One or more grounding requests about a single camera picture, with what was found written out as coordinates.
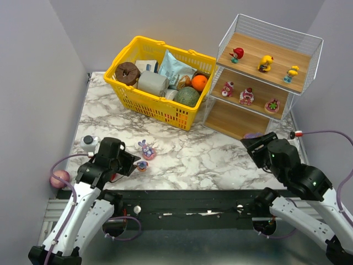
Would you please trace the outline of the purple bunny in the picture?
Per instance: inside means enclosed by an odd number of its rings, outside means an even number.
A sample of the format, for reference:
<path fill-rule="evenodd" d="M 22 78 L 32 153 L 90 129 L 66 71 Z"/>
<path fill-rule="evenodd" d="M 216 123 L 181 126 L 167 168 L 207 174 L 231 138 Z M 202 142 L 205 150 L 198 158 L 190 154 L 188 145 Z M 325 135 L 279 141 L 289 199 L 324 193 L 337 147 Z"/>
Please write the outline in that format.
<path fill-rule="evenodd" d="M 261 137 L 264 134 L 261 132 L 254 132 L 254 133 L 247 133 L 243 136 L 244 139 L 253 139 L 253 138 L 257 138 L 257 137 Z"/>
<path fill-rule="evenodd" d="M 149 164 L 147 161 L 138 161 L 136 163 L 136 168 L 140 172 L 145 172 L 148 168 Z"/>
<path fill-rule="evenodd" d="M 142 140 L 138 142 L 138 145 L 141 147 L 142 155 L 145 160 L 152 160 L 156 157 L 157 153 L 154 148 L 148 146 L 146 144 L 146 140 Z"/>

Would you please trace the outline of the purple bunny on pink donut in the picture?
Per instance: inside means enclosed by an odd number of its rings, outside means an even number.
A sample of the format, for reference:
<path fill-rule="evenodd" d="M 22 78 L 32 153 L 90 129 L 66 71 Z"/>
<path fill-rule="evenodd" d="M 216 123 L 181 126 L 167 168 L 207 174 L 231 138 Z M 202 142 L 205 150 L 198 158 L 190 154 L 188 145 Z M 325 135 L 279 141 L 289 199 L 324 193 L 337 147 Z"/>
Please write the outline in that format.
<path fill-rule="evenodd" d="M 148 146 L 146 144 L 146 140 L 142 140 L 138 142 L 138 145 L 141 147 L 142 155 L 145 160 L 152 160 L 156 157 L 157 153 L 154 148 Z"/>

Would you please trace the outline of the red cherry toy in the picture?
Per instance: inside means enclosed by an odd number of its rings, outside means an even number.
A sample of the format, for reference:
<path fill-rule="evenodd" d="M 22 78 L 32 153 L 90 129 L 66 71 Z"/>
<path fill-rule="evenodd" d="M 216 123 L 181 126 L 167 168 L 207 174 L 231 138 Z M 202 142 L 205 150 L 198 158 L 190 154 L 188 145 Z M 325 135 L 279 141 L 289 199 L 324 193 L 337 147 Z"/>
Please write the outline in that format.
<path fill-rule="evenodd" d="M 232 57 L 232 63 L 238 63 L 238 61 L 244 56 L 244 50 L 241 47 L 237 47 L 233 49 L 233 52 L 229 53 L 229 55 Z"/>

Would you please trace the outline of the brown bread pastry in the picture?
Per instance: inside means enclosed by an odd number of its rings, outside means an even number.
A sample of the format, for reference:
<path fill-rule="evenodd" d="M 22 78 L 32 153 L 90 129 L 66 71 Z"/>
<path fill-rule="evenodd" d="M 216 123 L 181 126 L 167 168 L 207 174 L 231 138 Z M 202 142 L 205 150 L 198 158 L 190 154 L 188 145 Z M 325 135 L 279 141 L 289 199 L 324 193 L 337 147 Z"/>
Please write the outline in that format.
<path fill-rule="evenodd" d="M 191 78 L 188 75 L 183 75 L 176 84 L 177 90 L 181 90 L 184 87 L 191 86 Z"/>

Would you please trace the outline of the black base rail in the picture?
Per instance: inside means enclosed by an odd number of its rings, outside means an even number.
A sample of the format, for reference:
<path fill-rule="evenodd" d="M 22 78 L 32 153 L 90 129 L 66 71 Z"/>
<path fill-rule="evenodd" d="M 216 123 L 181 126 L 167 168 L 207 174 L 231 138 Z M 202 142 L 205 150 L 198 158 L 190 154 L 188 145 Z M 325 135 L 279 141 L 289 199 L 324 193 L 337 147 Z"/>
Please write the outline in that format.
<path fill-rule="evenodd" d="M 113 217 L 135 218 L 129 227 L 144 230 L 250 230 L 253 218 L 268 218 L 263 190 L 106 190 L 101 198 Z"/>

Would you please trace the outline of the yellow hair girl figure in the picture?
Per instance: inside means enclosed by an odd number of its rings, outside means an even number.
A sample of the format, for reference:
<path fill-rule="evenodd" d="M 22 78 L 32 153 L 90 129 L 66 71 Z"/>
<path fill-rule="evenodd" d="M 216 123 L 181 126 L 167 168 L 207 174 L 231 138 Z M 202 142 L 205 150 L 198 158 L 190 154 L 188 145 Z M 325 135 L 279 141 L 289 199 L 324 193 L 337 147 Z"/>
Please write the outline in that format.
<path fill-rule="evenodd" d="M 271 70 L 271 64 L 273 63 L 274 58 L 270 55 L 265 55 L 261 58 L 257 70 L 262 73 L 267 73 Z"/>

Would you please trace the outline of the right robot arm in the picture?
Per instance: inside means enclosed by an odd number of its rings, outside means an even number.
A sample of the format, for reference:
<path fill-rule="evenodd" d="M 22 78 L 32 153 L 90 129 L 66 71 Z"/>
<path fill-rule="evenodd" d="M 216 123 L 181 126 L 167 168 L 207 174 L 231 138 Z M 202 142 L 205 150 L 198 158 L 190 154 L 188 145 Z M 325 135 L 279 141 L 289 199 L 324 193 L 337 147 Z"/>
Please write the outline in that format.
<path fill-rule="evenodd" d="M 241 139 L 258 168 L 268 169 L 291 193 L 310 205 L 319 221 L 294 204 L 265 188 L 255 198 L 256 210 L 267 211 L 300 230 L 326 252 L 332 264 L 352 264 L 352 215 L 328 177 L 318 168 L 301 162 L 298 149 L 274 132 Z"/>

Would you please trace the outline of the pink strawberry cake toy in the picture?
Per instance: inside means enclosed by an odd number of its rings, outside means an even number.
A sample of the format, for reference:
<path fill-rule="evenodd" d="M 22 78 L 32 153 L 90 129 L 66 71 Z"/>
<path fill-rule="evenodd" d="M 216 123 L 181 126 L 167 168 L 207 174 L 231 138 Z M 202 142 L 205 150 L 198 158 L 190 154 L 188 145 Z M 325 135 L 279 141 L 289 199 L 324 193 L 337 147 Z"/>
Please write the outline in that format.
<path fill-rule="evenodd" d="M 268 101 L 264 105 L 264 110 L 269 114 L 275 114 L 280 110 L 280 101 L 276 98 Z"/>

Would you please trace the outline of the white blue box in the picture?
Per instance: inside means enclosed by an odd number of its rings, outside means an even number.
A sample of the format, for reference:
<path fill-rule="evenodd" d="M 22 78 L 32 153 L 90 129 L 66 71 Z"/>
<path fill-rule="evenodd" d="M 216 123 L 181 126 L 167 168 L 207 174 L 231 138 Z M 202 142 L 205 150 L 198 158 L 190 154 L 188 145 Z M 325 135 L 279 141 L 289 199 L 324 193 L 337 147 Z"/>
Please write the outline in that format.
<path fill-rule="evenodd" d="M 144 71 L 151 71 L 154 73 L 158 72 L 158 61 L 157 60 L 136 60 L 135 66 L 142 73 Z"/>

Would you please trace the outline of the green melon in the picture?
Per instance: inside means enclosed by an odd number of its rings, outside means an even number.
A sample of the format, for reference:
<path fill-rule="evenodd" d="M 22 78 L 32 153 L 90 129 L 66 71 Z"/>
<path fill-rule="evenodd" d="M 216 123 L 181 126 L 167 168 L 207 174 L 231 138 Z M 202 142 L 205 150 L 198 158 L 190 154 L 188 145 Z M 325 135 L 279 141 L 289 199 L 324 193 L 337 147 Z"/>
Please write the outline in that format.
<path fill-rule="evenodd" d="M 200 95 L 197 90 L 192 87 L 184 87 L 177 92 L 173 101 L 186 105 L 188 107 L 195 107 Z"/>

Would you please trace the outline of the pink bear with strawberry cake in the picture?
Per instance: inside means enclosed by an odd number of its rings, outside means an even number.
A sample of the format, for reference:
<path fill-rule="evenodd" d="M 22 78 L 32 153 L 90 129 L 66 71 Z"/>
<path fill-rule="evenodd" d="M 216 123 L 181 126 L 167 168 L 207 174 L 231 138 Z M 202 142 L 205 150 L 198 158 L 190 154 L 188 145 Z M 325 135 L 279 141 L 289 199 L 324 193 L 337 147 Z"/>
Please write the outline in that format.
<path fill-rule="evenodd" d="M 250 106 L 254 101 L 254 95 L 252 88 L 248 87 L 242 91 L 239 95 L 239 103 L 242 105 Z"/>

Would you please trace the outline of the orange fruit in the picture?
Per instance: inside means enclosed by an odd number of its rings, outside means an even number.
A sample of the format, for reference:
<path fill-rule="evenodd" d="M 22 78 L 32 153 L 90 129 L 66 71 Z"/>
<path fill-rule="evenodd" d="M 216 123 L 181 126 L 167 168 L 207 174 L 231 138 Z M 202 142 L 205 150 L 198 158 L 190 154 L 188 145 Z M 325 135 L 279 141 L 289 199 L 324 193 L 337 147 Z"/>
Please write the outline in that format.
<path fill-rule="evenodd" d="M 207 77 L 205 77 L 203 75 L 196 75 L 192 78 L 191 85 L 195 90 L 202 92 L 204 90 L 207 82 L 208 82 Z"/>

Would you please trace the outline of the yellow hair blue figure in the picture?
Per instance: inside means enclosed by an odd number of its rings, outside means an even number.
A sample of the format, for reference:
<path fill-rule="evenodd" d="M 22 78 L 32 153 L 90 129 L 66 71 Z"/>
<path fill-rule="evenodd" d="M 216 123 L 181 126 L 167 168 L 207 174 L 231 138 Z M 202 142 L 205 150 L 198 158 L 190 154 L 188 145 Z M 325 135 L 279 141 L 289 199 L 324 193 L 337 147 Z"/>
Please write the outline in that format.
<path fill-rule="evenodd" d="M 291 83 L 292 79 L 298 75 L 299 67 L 298 66 L 292 66 L 287 72 L 286 76 L 284 77 L 284 82 L 285 83 Z"/>

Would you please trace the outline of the pink bear with santa hat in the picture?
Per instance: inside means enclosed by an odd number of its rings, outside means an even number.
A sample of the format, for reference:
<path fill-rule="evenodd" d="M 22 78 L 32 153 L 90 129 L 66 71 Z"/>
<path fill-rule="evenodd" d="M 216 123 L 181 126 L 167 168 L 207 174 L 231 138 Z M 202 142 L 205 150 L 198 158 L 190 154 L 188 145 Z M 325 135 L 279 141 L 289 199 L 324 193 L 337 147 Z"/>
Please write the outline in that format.
<path fill-rule="evenodd" d="M 231 81 L 226 82 L 221 90 L 221 95 L 223 97 L 231 97 L 233 93 L 233 88 L 234 88 L 233 82 Z"/>

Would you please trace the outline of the red bell pepper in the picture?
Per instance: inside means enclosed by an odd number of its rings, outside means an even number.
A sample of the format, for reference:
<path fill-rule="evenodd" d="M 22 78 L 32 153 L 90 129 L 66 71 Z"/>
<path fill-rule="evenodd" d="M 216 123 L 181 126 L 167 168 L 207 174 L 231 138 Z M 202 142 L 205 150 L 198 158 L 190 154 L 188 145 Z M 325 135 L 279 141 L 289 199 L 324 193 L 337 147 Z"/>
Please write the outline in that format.
<path fill-rule="evenodd" d="M 114 183 L 116 181 L 116 179 L 117 179 L 117 174 L 113 174 L 110 178 L 110 182 Z"/>

